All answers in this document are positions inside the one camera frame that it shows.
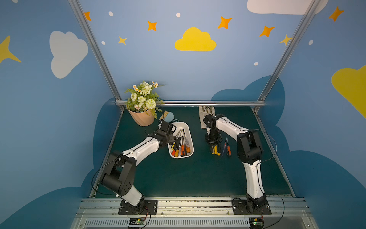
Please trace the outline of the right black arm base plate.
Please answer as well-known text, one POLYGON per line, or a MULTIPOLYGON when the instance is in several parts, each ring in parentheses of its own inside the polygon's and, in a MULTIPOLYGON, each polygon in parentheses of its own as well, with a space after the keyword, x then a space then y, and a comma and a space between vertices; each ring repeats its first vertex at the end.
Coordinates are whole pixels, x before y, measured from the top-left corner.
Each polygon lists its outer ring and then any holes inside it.
POLYGON ((235 215, 271 215, 271 209, 266 200, 263 204, 257 204, 246 199, 233 198, 231 200, 235 215))

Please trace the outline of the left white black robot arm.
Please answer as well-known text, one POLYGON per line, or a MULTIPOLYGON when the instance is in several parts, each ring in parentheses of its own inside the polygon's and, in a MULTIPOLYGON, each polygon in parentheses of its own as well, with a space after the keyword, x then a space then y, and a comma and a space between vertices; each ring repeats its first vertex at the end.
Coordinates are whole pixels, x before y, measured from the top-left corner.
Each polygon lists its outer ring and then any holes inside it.
POLYGON ((176 130, 174 124, 162 121, 159 128, 138 145, 123 152, 112 153, 101 172, 99 184, 131 206, 139 206, 143 201, 143 194, 133 185, 136 168, 152 153, 173 142, 176 130))

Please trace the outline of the blue handle screwdriver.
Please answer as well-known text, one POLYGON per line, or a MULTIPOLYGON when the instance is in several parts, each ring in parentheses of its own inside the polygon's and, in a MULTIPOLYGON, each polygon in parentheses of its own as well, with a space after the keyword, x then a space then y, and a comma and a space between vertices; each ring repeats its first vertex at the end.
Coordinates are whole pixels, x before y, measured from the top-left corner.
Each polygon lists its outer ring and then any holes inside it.
POLYGON ((224 143, 224 147, 223 147, 223 151, 221 156, 224 156, 227 154, 228 150, 227 150, 227 146, 228 146, 228 138, 226 138, 225 143, 224 143))

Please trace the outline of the white plastic storage box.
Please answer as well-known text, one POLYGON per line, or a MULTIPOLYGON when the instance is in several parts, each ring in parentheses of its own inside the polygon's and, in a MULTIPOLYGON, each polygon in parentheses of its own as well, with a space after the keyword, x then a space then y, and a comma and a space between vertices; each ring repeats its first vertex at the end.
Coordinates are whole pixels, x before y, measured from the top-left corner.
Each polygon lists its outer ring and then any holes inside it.
POLYGON ((193 155, 194 146, 191 132, 187 123, 175 122, 173 125, 173 138, 168 142, 170 157, 183 159, 193 155))

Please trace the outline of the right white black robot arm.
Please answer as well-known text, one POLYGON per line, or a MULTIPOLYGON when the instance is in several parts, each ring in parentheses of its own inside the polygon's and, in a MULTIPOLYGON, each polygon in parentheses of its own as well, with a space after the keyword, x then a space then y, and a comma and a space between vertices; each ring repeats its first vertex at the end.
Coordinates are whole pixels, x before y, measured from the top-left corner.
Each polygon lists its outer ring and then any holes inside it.
POLYGON ((237 156, 243 163, 246 173, 247 205, 253 209, 266 206, 267 199, 261 176, 263 146, 258 130, 241 127, 223 114, 208 114, 204 116, 203 122, 206 125, 205 141, 212 154, 220 153, 222 131, 236 141, 237 156))

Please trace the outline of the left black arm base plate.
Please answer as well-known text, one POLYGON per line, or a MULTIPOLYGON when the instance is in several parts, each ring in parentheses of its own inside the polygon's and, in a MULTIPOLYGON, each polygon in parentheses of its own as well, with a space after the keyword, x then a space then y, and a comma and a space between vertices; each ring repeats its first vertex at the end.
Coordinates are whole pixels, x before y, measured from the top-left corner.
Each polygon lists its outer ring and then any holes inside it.
POLYGON ((122 200, 118 215, 156 215, 158 207, 158 200, 156 199, 142 199, 136 206, 122 200))

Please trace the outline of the red orange handle screwdriver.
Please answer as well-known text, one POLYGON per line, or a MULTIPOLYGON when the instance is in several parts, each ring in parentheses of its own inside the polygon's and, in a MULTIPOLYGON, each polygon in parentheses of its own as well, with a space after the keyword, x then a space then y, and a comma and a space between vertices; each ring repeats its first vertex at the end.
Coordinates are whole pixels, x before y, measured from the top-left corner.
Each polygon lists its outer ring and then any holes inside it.
POLYGON ((231 149, 230 149, 230 146, 229 146, 229 143, 228 143, 228 139, 226 139, 226 155, 227 156, 231 156, 232 155, 231 149))

